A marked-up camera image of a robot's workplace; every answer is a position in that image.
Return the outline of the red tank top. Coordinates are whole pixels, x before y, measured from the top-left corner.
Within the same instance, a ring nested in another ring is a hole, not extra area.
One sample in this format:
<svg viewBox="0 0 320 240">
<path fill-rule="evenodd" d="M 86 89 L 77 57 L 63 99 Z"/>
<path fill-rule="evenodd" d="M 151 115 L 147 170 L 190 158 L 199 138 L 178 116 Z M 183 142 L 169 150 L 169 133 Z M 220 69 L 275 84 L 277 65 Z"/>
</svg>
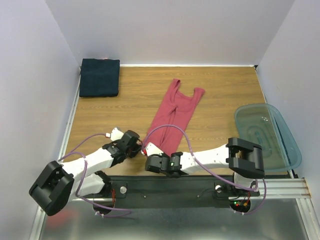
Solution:
<svg viewBox="0 0 320 240">
<path fill-rule="evenodd" d="M 177 78 L 170 83 L 162 102 L 153 118 L 144 145 L 154 144 L 165 154 L 175 153 L 187 126 L 205 90 L 196 87 L 193 96 L 180 92 L 181 81 Z"/>
</svg>

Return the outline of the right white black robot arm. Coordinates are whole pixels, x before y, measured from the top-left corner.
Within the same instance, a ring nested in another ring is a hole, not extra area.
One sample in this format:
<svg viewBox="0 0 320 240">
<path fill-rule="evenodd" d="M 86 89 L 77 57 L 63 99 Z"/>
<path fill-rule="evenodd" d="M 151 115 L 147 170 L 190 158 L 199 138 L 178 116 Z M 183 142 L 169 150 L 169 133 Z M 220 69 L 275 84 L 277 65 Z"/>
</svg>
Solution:
<svg viewBox="0 0 320 240">
<path fill-rule="evenodd" d="M 171 178 L 191 175 L 205 170 L 230 185 L 231 192 L 242 195 L 246 191 L 259 190 L 257 180 L 265 178 L 262 147 L 256 143 L 232 137 L 228 143 L 217 148 L 197 152 L 175 152 L 170 156 L 153 143 L 145 148 L 145 170 L 161 173 Z M 227 180 L 212 169 L 230 169 L 233 180 Z"/>
</svg>

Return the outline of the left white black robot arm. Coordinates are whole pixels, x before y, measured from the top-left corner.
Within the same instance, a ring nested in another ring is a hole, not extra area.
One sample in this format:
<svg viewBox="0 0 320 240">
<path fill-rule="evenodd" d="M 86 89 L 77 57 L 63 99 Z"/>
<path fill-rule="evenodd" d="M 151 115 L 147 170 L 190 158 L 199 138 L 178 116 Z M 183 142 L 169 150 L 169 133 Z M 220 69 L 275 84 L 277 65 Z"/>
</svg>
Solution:
<svg viewBox="0 0 320 240">
<path fill-rule="evenodd" d="M 111 178 L 103 170 L 133 158 L 141 150 L 140 136 L 132 131 L 121 132 L 117 127 L 105 136 L 111 140 L 88 155 L 64 162 L 49 162 L 29 190 L 29 195 L 48 215 L 60 212 L 68 202 L 87 195 L 115 196 Z"/>
</svg>

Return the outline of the folded navy tank top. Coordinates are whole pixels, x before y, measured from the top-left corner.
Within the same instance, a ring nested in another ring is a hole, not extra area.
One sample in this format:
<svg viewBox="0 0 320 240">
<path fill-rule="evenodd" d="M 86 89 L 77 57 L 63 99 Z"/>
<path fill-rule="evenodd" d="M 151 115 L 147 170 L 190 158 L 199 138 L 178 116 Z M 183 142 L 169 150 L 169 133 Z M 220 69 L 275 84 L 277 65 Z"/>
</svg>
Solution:
<svg viewBox="0 0 320 240">
<path fill-rule="evenodd" d="M 84 58 L 80 67 L 81 98 L 116 97 L 119 94 L 120 60 Z"/>
</svg>

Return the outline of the clear teal plastic bin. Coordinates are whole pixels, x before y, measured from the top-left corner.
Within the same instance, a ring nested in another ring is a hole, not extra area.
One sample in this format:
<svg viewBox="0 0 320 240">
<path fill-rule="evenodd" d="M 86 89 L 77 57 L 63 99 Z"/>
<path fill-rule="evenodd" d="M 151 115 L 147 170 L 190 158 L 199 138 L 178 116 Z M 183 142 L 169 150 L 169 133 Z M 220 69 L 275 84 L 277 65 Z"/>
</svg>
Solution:
<svg viewBox="0 0 320 240">
<path fill-rule="evenodd" d="M 267 103 L 243 105 L 235 111 L 234 119 L 239 137 L 262 147 L 266 173 L 300 166 L 302 154 L 277 108 Z"/>
</svg>

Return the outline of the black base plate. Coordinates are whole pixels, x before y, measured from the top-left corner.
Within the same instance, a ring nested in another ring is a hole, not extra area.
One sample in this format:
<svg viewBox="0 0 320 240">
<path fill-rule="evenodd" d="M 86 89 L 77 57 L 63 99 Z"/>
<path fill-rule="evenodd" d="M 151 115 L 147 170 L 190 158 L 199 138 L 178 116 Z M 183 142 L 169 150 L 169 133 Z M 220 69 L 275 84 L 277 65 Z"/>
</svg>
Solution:
<svg viewBox="0 0 320 240">
<path fill-rule="evenodd" d="M 115 205 L 122 209 L 229 208 L 230 200 L 248 196 L 212 175 L 111 176 L 107 189 L 88 195 L 110 199 L 115 190 Z"/>
</svg>

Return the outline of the aluminium frame rail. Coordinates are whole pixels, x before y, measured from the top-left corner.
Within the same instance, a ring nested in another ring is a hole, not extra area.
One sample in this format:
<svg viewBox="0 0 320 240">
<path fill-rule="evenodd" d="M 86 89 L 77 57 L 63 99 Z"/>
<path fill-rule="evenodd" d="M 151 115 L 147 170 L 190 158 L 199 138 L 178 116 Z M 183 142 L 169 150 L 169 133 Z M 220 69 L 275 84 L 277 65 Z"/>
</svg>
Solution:
<svg viewBox="0 0 320 240">
<path fill-rule="evenodd" d="M 70 92 L 71 106 L 63 124 L 62 139 L 45 162 L 56 160 L 85 137 L 113 127 L 145 136 L 162 98 L 172 81 L 181 80 L 181 91 L 192 95 L 205 90 L 187 127 L 194 150 L 218 147 L 237 134 L 237 107 L 262 103 L 262 90 L 251 68 L 125 68 L 119 95 L 111 98 L 77 99 Z M 71 203 L 61 213 L 34 221 L 31 240 L 306 240 L 308 228 L 295 199 L 268 199 L 254 214 L 240 216 L 229 209 L 179 208 L 137 209 L 122 218 L 101 218 L 83 201 Z"/>
</svg>

